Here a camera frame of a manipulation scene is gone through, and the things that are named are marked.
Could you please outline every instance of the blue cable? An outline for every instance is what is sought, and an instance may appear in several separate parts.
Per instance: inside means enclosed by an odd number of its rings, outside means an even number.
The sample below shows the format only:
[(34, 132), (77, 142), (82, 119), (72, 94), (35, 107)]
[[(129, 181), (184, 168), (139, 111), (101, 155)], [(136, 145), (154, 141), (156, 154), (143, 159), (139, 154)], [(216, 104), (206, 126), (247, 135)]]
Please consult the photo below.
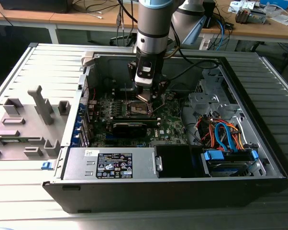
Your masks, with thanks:
[(229, 127), (225, 124), (225, 123), (218, 123), (216, 126), (215, 126), (215, 139), (216, 141), (224, 148), (225, 151), (227, 151), (227, 147), (221, 142), (220, 138), (219, 138), (219, 126), (224, 126), (225, 127), (225, 130), (226, 130), (226, 133), (227, 133), (227, 139), (228, 139), (228, 143), (229, 143), (229, 146), (231, 148), (231, 150), (233, 150), (234, 152), (237, 152), (238, 150), (236, 149), (235, 145), (234, 145), (234, 142), (232, 141), (231, 139), (231, 134), (230, 134), (230, 129)]
[(223, 38), (224, 38), (224, 27), (223, 27), (223, 25), (222, 25), (222, 23), (220, 22), (220, 20), (216, 20), (219, 24), (220, 24), (220, 26), (221, 26), (221, 29), (222, 29), (222, 37), (221, 37), (221, 42), (220, 42), (220, 44), (219, 44), (219, 46), (216, 48), (216, 50), (219, 50), (219, 48), (221, 47), (221, 45), (222, 45), (222, 40), (223, 40)]

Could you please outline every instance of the black box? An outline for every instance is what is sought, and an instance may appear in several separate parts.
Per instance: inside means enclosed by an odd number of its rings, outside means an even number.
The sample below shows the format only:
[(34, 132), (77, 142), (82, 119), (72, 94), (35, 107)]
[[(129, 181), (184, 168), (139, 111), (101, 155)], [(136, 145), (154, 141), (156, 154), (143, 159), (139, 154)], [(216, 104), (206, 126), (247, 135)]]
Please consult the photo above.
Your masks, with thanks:
[(66, 13), (73, 0), (0, 0), (5, 10), (50, 11)]
[(210, 28), (214, 25), (215, 22), (213, 22), (212, 15), (215, 8), (215, 1), (214, 0), (204, 0), (202, 3), (203, 8), (205, 8), (205, 16), (207, 17), (203, 28)]

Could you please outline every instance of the power supply label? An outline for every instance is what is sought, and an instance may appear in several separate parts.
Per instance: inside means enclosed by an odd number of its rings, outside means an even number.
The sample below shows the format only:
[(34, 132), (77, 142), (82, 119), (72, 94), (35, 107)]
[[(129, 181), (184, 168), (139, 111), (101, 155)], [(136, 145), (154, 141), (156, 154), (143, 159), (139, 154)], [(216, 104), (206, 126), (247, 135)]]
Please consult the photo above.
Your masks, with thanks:
[(97, 179), (132, 178), (132, 153), (99, 153), (96, 177)]

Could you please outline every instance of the motherboard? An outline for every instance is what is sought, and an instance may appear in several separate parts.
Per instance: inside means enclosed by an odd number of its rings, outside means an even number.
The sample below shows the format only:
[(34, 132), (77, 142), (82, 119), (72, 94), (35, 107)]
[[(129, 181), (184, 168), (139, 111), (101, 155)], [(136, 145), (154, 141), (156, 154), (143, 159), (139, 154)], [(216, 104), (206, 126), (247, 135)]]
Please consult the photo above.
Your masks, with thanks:
[(166, 93), (153, 107), (133, 95), (105, 93), (91, 101), (91, 147), (153, 147), (187, 144), (180, 118), (180, 99)]

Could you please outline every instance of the green circuit board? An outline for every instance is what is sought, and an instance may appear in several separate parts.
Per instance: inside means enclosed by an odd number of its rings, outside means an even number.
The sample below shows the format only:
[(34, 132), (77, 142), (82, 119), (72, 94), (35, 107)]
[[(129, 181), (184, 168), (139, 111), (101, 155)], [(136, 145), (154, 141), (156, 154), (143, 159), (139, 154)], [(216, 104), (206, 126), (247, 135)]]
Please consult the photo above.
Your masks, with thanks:
[[(157, 108), (161, 104), (161, 100), (156, 101), (154, 107)], [(91, 121), (94, 133), (91, 147), (153, 147), (157, 144), (187, 144), (187, 137), (183, 132), (184, 126), (179, 115), (179, 99), (171, 94), (166, 94), (165, 105), (158, 108), (152, 115), (145, 114), (145, 104), (138, 100), (117, 100), (107, 94), (97, 99), (97, 105), (96, 116)], [(155, 128), (149, 127), (143, 138), (114, 138), (111, 132), (113, 117), (135, 116), (139, 120), (141, 117), (159, 118), (160, 124)]]

